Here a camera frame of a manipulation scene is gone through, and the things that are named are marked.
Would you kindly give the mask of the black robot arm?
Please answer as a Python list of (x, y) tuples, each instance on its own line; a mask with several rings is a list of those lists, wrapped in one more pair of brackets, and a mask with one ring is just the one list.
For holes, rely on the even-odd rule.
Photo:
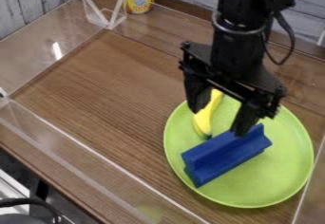
[(245, 136), (260, 119), (274, 118), (288, 90), (266, 70), (264, 61), (272, 25), (278, 24), (296, 42), (282, 11), (294, 0), (218, 0), (213, 11), (213, 42), (182, 42), (181, 69), (189, 109), (197, 113), (218, 89), (241, 102), (230, 130)]

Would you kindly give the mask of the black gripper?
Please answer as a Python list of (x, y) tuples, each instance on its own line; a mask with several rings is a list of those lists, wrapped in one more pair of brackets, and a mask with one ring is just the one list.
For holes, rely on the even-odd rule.
[(234, 34), (215, 30), (210, 45), (193, 41), (181, 44), (189, 109), (198, 113), (211, 100), (211, 91), (223, 92), (241, 103), (230, 128), (238, 137), (260, 119), (276, 117), (286, 95), (284, 84), (264, 65), (268, 39), (268, 31)]

